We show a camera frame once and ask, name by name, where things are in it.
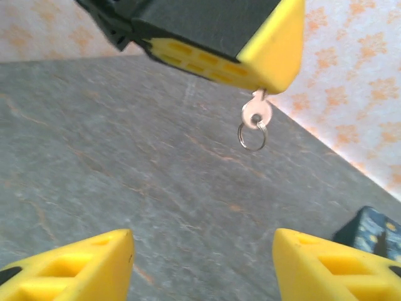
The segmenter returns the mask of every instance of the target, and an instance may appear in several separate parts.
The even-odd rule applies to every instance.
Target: gray stone floor
[[[401,204],[278,110],[241,149],[246,92],[144,56],[0,65],[0,266],[131,228],[128,300],[279,300],[276,228],[330,238]]]

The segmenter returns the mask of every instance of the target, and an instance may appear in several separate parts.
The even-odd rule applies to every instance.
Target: blue object
[[[369,206],[336,232],[333,241],[401,262],[401,226]]]

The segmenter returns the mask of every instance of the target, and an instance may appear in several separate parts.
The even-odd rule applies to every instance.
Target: key ring
[[[266,91],[264,89],[259,89],[253,93],[253,98],[248,101],[243,107],[241,112],[242,123],[238,127],[238,140],[242,147],[247,151],[257,152],[260,151],[265,145],[268,138],[268,130],[266,128],[267,124],[271,120],[273,111],[269,102],[266,99]],[[242,130],[246,126],[251,130],[260,130],[263,133],[262,145],[258,148],[248,147],[244,141]]]
[[[249,150],[250,152],[257,152],[260,151],[265,145],[266,145],[266,140],[268,138],[268,130],[266,128],[266,126],[263,124],[263,122],[259,121],[256,125],[258,127],[259,130],[261,130],[261,132],[263,133],[263,141],[262,141],[262,145],[259,146],[256,149],[252,149],[250,147],[248,147],[244,141],[244,137],[242,135],[242,130],[244,128],[244,122],[240,124],[240,126],[238,127],[238,140],[239,143],[241,143],[242,147],[245,148],[247,151]]]

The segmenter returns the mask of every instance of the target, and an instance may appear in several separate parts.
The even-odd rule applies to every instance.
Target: orange flower pattern
[[[123,53],[113,49],[89,15],[74,1],[2,0],[0,16],[1,61],[141,53],[135,45],[130,45]]]
[[[272,101],[401,200],[401,0],[308,1],[301,73]],[[2,61],[122,54],[70,0],[3,0]]]

